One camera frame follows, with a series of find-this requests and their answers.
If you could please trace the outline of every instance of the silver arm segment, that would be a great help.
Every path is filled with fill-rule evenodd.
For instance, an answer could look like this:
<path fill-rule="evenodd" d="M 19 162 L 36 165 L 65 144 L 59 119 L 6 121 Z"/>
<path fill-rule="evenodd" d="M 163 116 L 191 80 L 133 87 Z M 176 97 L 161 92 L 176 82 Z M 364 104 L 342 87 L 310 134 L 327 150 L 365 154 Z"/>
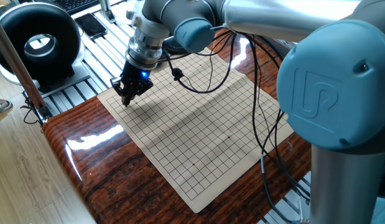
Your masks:
<path fill-rule="evenodd" d="M 227 28 L 301 41 L 319 27 L 349 16 L 360 0 L 230 0 L 221 16 Z"/>

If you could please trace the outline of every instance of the glossy wood surface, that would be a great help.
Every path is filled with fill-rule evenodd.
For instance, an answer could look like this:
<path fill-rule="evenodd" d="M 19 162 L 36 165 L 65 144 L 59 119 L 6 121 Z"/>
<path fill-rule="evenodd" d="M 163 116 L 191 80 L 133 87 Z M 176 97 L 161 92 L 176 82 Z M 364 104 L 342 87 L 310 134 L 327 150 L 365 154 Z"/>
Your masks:
<path fill-rule="evenodd" d="M 38 124 L 25 124 L 21 87 L 0 74 L 0 224 L 94 224 Z M 29 113 L 26 121 L 36 121 Z"/>
<path fill-rule="evenodd" d="M 219 55 L 229 60 L 230 43 Z M 256 55 L 261 88 L 276 98 L 277 68 L 262 50 Z M 236 39 L 234 57 L 242 59 L 235 69 L 252 80 L 246 39 Z M 256 164 L 204 210 L 193 213 L 97 97 L 51 118 L 44 134 L 97 223 L 257 223 L 271 209 Z M 279 150 L 285 169 L 300 180 L 310 169 L 310 144 L 292 134 Z M 276 203 L 291 185 L 268 158 L 265 166 Z"/>

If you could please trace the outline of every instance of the black cable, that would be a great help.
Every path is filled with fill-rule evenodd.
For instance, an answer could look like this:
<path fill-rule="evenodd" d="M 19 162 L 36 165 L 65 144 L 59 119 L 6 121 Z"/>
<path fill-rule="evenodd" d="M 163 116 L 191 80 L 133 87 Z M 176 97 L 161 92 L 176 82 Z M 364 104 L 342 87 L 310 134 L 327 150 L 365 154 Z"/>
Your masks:
<path fill-rule="evenodd" d="M 270 57 L 272 57 L 272 55 L 261 45 L 261 44 L 259 44 L 255 39 L 252 39 L 250 36 L 248 36 L 247 34 L 242 34 L 242 35 L 245 35 L 245 37 L 246 38 L 248 38 L 248 40 L 251 40 L 251 41 L 253 41 L 254 43 L 256 43 L 261 49 L 263 49 Z M 255 58 L 255 62 L 257 63 L 257 60 L 256 60 L 256 54 L 253 54 L 253 57 Z M 255 90 L 255 97 L 254 97 L 254 100 L 256 100 L 257 101 L 257 98 L 256 98 L 256 93 L 257 93 L 257 70 L 255 69 L 255 79 L 254 79 L 254 81 L 255 81 L 255 83 L 254 83 L 254 90 Z M 289 181 L 292 183 L 292 185 L 296 185 L 298 188 L 300 188 L 306 195 L 308 195 L 308 196 L 310 196 L 310 193 L 308 192 L 308 191 L 306 191 L 299 183 L 297 183 L 285 170 L 284 170 L 284 168 L 283 168 L 283 166 L 282 165 L 280 165 L 280 164 L 278 164 L 270 155 L 269 155 L 269 153 L 265 150 L 265 144 L 267 143 L 267 140 L 270 138 L 270 136 L 271 136 L 271 133 L 273 132 L 273 130 L 274 130 L 274 128 L 275 128 L 275 126 L 271 129 L 271 131 L 270 131 L 270 134 L 267 136 L 267 138 L 266 138 L 266 140 L 264 141 L 264 145 L 262 146 L 261 145 L 261 143 L 259 142 L 259 139 L 258 139 L 258 136 L 256 136 L 256 140 L 258 141 L 258 143 L 259 143 L 259 146 L 260 146 L 260 148 L 262 148 L 262 153 L 265 153 L 269 158 L 270 158 L 270 160 L 273 162 L 273 163 L 275 163 L 275 165 L 286 175 L 286 177 L 289 179 Z"/>
<path fill-rule="evenodd" d="M 24 92 L 22 92 L 22 94 L 23 94 L 24 97 L 25 97 L 25 104 L 26 104 L 27 106 L 21 106 L 21 108 L 29 109 L 29 111 L 26 113 L 26 115 L 25 115 L 25 117 L 24 117 L 24 122 L 25 122 L 26 124 L 36 124 L 36 123 L 39 123 L 39 124 L 40 124 L 40 127 L 42 127 L 42 126 L 43 126 L 43 121 L 40 119 L 39 113 L 37 112 L 35 106 L 34 106 L 33 103 L 31 102 L 31 100 L 29 99 L 29 97 L 27 97 L 27 96 L 25 95 Z M 36 115 L 36 117 L 37 117 L 38 120 L 36 120 L 36 121 L 34 121 L 34 122 L 28 122 L 28 121 L 26 121 L 26 118 L 28 117 L 28 115 L 29 115 L 29 113 L 30 113 L 31 111 Z"/>
<path fill-rule="evenodd" d="M 281 115 L 279 116 L 279 119 L 277 119 L 277 123 L 281 120 L 281 118 L 283 117 L 283 115 L 284 115 L 285 113 L 284 112 L 282 112 L 281 113 Z M 264 141 L 264 147 L 265 147 L 265 145 L 267 144 L 267 141 L 268 141 L 268 139 L 269 139 L 269 136 L 271 135 L 271 133 L 274 131 L 274 129 L 275 129 L 275 126 L 273 126 L 272 127 L 272 129 L 270 130 L 270 134 L 266 137 L 266 140 Z M 288 178 L 288 180 L 292 183 L 292 185 L 294 185 L 294 186 L 296 186 L 296 187 L 298 187 L 302 192 L 304 192 L 307 196 L 309 196 L 310 197 L 310 192 L 308 192 L 307 190 L 305 190 L 298 182 L 296 182 L 296 180 L 294 180 L 293 179 L 293 177 L 291 177 L 290 176 L 290 174 L 289 173 L 287 173 L 286 171 L 285 171 L 285 169 L 283 168 L 283 166 L 281 166 L 280 164 L 278 164 L 276 161 L 275 161 L 275 159 L 274 158 L 272 158 L 270 155 L 269 155 L 269 153 L 267 152 L 267 151 L 265 151 L 264 150 L 264 153 L 266 154 L 266 156 L 268 157 L 268 158 L 270 158 L 270 160 L 271 160 L 271 162 L 273 162 L 285 175 L 286 175 L 286 177 Z M 298 193 L 298 194 L 300 194 L 300 196 L 302 196 L 302 197 L 304 197 L 304 195 L 297 189 L 296 190 L 296 192 Z"/>
<path fill-rule="evenodd" d="M 199 94 L 206 94 L 206 93 L 212 93 L 214 91 L 216 91 L 217 89 L 219 89 L 223 84 L 224 82 L 227 80 L 228 78 L 228 75 L 230 74 L 230 71 L 231 71 L 231 62 L 232 62 L 232 59 L 233 59 L 233 54 L 234 54 L 234 43 L 235 43 L 235 38 L 236 38 L 236 35 L 233 35 L 233 38 L 232 38 L 232 41 L 231 41 L 231 53 L 230 53 L 230 63 L 228 64 L 228 70 L 227 70 L 227 73 L 223 79 L 223 81 L 221 81 L 221 83 L 216 86 L 215 88 L 211 89 L 211 90 L 208 90 L 208 91 L 197 91 L 197 90 L 193 90 L 191 88 L 189 88 L 188 86 L 186 86 L 181 80 L 179 80 L 179 83 L 184 87 L 186 88 L 187 90 L 189 91 L 192 91 L 194 93 L 199 93 Z"/>
<path fill-rule="evenodd" d="M 241 34 L 247 36 L 249 40 L 252 40 L 255 44 L 257 44 L 257 46 L 259 46 L 261 48 L 261 50 L 263 50 L 271 58 L 271 60 L 275 64 L 275 66 L 279 69 L 279 64 L 278 64 L 277 60 L 275 60 L 274 56 L 272 56 L 272 54 L 270 54 L 265 47 L 263 47 L 258 41 L 256 41 L 256 39 L 250 38 L 247 34 L 245 34 L 245 33 L 241 33 Z"/>
<path fill-rule="evenodd" d="M 226 37 L 222 38 L 222 39 L 221 39 L 221 40 L 220 40 L 220 41 L 213 47 L 213 49 L 211 50 L 210 54 L 201 54 L 201 53 L 195 53 L 195 54 L 197 54 L 197 55 L 199 55 L 199 56 L 213 56 L 213 55 L 216 55 L 216 54 L 220 53 L 220 52 L 225 48 L 226 43 L 228 42 L 228 40 L 231 38 L 231 33 L 232 33 L 231 31 L 224 32 L 224 33 L 220 34 L 219 36 L 217 36 L 216 38 L 214 38 L 213 41 L 215 41 L 216 39 L 222 37 L 223 35 L 228 34 Z M 221 43 L 225 38 L 227 38 L 227 40 L 226 40 L 226 42 L 224 43 L 224 45 L 221 47 L 221 49 L 218 50 L 217 52 L 213 53 L 213 50 L 216 48 L 216 46 L 217 46 L 219 43 Z"/>
<path fill-rule="evenodd" d="M 288 180 L 292 183 L 292 185 L 294 186 L 294 188 L 296 188 L 296 186 L 297 187 L 299 187 L 299 188 L 301 188 L 306 194 L 308 193 L 305 189 L 303 189 L 302 187 L 301 187 L 301 185 L 300 184 L 298 184 L 285 170 L 284 170 L 284 168 L 283 168 L 283 166 L 282 165 L 280 165 L 280 164 L 278 164 L 270 155 L 269 155 L 269 153 L 265 150 L 265 145 L 266 145 L 266 143 L 267 143 L 267 140 L 270 138 L 270 136 L 271 136 L 271 133 L 273 132 L 273 130 L 274 130 L 274 128 L 276 128 L 277 127 L 277 125 L 274 125 L 274 127 L 269 131 L 269 134 L 268 134 L 268 136 L 267 136 L 267 138 L 266 138 L 266 140 L 264 141 L 264 145 L 261 145 L 261 143 L 260 143 L 260 140 L 259 140 L 259 138 L 258 138 L 258 135 L 257 135 L 257 130 L 256 130 L 256 122 L 255 122 L 255 111 L 256 111 L 256 103 L 257 103 L 257 76 L 258 76 L 258 74 L 257 74 L 257 68 L 260 70 L 260 73 L 261 73 L 261 68 L 260 68 L 260 66 L 258 66 L 258 62 L 257 62 L 257 57 L 256 57 L 256 49 L 255 49 L 255 46 L 252 44 L 252 41 L 249 41 L 249 43 L 250 43 L 250 46 L 251 46 L 251 48 L 252 48 L 252 54 L 253 54 L 253 58 L 254 58 L 254 63 L 255 63 L 255 69 L 254 69 L 254 100 L 253 100 L 253 115 L 252 115 L 252 117 L 253 117 L 253 119 L 252 119 L 252 124 L 253 124 L 253 131 L 254 131 L 254 135 L 255 135 L 255 138 L 256 138 L 256 141 L 257 141 L 257 143 L 259 144 L 259 146 L 261 147 L 261 149 L 262 149 L 262 154 L 263 153 L 265 153 L 269 158 L 270 158 L 270 160 L 286 175 L 286 177 L 288 178 Z M 283 114 L 284 113 L 282 113 L 280 116 L 278 116 L 277 117 L 277 121 L 276 121 L 276 124 L 281 120 L 281 118 L 282 118 L 282 116 L 283 116 Z"/>
<path fill-rule="evenodd" d="M 226 40 L 225 40 L 225 42 L 224 42 L 224 45 L 221 47 L 221 49 L 219 50 L 219 51 L 217 51 L 216 53 L 214 53 L 213 54 L 213 51 L 214 51 L 214 49 L 225 39 L 225 38 L 227 38 Z M 224 38 L 222 38 L 212 49 L 211 49 L 211 51 L 210 51 L 210 54 L 209 54 L 209 59 L 210 59 L 210 67 L 211 67 L 211 72 L 210 72 L 210 78 L 209 78 L 209 85 L 207 86 L 207 90 L 206 91 L 209 91 L 209 89 L 210 89 L 210 85 L 211 85 L 211 78 L 213 78 L 213 61 L 212 61 L 212 59 L 211 59 L 211 56 L 212 55 L 216 55 L 216 54 L 218 54 L 219 52 L 221 52 L 223 49 L 224 49 L 224 47 L 227 45 L 227 43 L 228 43 L 228 41 L 230 40 L 230 38 L 231 38 L 231 34 L 229 34 L 229 35 L 226 35 Z"/>
<path fill-rule="evenodd" d="M 231 32 L 231 31 L 224 32 L 224 33 L 218 35 L 217 37 L 215 37 L 215 38 L 213 39 L 213 41 L 219 39 L 220 37 L 223 37 L 223 36 L 226 35 L 226 34 L 230 34 L 230 33 L 232 33 L 232 32 Z M 223 48 L 224 48 L 224 46 L 223 46 L 219 51 L 215 52 L 213 55 L 218 54 L 220 51 L 223 50 Z M 200 53 L 196 53 L 196 54 L 197 54 L 197 55 L 201 55 L 201 56 L 209 56 L 209 55 L 204 55 L 204 54 L 200 54 Z M 174 58 L 170 58 L 170 59 L 171 59 L 171 60 L 177 60 L 177 59 L 180 59 L 180 58 L 184 58 L 184 57 L 186 57 L 186 56 L 189 56 L 189 55 L 191 55 L 191 53 L 188 53 L 188 54 L 185 54 L 185 55 L 181 55 L 181 56 L 178 56 L 178 57 L 174 57 Z M 168 61 L 166 58 L 165 58 L 165 59 L 160 59 L 160 60 L 158 60 L 159 63 L 161 63 L 161 62 L 166 62 L 166 61 Z"/>
<path fill-rule="evenodd" d="M 254 52 L 256 52 L 256 43 L 254 43 Z M 261 86 L 262 72 L 261 72 L 261 67 L 260 67 L 259 62 L 256 61 L 256 62 L 254 63 L 254 66 L 255 66 L 255 69 L 256 69 L 256 67 L 258 67 L 258 69 L 260 70 L 259 86 Z M 268 125 L 268 122 L 267 122 L 266 114 L 264 113 L 264 110 L 261 108 L 260 101 L 259 101 L 259 99 L 260 99 L 260 92 L 261 92 L 261 89 L 260 89 L 260 88 L 259 88 L 259 91 L 258 91 L 258 92 L 259 92 L 259 93 L 258 93 L 258 97 L 257 97 L 257 100 L 258 100 L 258 102 L 259 102 L 258 105 L 259 105 L 261 114 L 262 114 L 262 116 L 263 116 L 263 118 L 264 118 L 264 121 L 266 122 L 267 130 L 269 131 L 269 125 Z M 274 148 L 276 148 L 275 145 L 272 143 L 271 138 L 270 138 L 269 142 L 272 144 L 272 146 L 273 146 Z M 281 157 L 279 157 L 279 152 L 277 151 L 277 149 L 276 149 L 276 152 L 277 152 L 278 161 L 281 161 Z"/>
<path fill-rule="evenodd" d="M 267 195 L 267 199 L 273 209 L 273 211 L 275 211 L 278 216 L 280 216 L 286 223 L 292 223 L 292 221 L 290 221 L 289 219 L 287 219 L 284 214 L 282 214 L 282 212 L 280 212 L 278 210 L 278 208 L 275 207 L 274 203 L 272 202 L 272 199 L 271 199 L 271 196 L 269 194 L 269 191 L 268 191 L 268 187 L 267 187 L 267 180 L 266 180 L 266 175 L 265 175 L 265 171 L 264 171 L 264 158 L 262 156 L 263 152 L 266 151 L 264 149 L 264 146 L 265 145 L 261 145 L 261 142 L 260 142 L 260 139 L 259 139 L 259 136 L 257 135 L 257 129 L 256 129 L 256 104 L 257 104 L 257 77 L 258 77 L 258 70 L 257 68 L 260 70 L 260 77 L 261 77 L 261 68 L 260 66 L 258 65 L 258 62 L 257 62 L 257 55 L 256 55 L 256 48 L 253 44 L 253 41 L 251 41 L 250 38 L 248 38 L 249 40 L 249 44 L 250 44 L 250 48 L 252 50 L 252 54 L 253 54 L 253 59 L 254 59 L 254 93 L 253 93 L 253 111 L 252 111 L 252 125 L 253 125 L 253 132 L 254 132 L 254 137 L 256 138 L 256 141 L 257 143 L 259 144 L 260 148 L 261 148 L 261 174 L 262 174 L 262 180 L 263 180 L 263 183 L 264 183 L 264 190 L 266 191 L 266 195 Z"/>
<path fill-rule="evenodd" d="M 281 61 L 284 60 L 284 58 L 282 57 L 282 55 L 279 53 L 279 51 L 274 47 L 274 45 L 272 43 L 270 43 L 267 39 L 265 39 L 263 36 L 259 36 L 270 48 L 272 48 L 275 53 L 277 54 L 277 56 L 280 58 Z"/>
<path fill-rule="evenodd" d="M 180 59 L 180 58 L 184 58 L 184 57 L 186 57 L 186 56 L 189 56 L 189 55 L 190 55 L 190 54 L 181 55 L 181 56 L 178 56 L 178 57 L 170 58 L 170 60 L 177 60 L 177 59 Z M 160 59 L 160 60 L 158 60 L 159 63 L 161 63 L 161 62 L 166 62 L 166 61 L 168 61 L 168 60 L 167 60 L 167 59 Z"/>

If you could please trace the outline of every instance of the keyboard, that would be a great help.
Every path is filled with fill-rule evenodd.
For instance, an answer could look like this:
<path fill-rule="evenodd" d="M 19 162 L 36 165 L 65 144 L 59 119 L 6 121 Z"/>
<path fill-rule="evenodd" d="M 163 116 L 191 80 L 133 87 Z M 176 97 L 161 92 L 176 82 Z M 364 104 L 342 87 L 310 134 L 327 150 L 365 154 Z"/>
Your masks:
<path fill-rule="evenodd" d="M 63 10 L 69 13 L 69 15 L 75 14 L 100 3 L 99 0 L 51 0 L 51 2 L 60 6 Z"/>

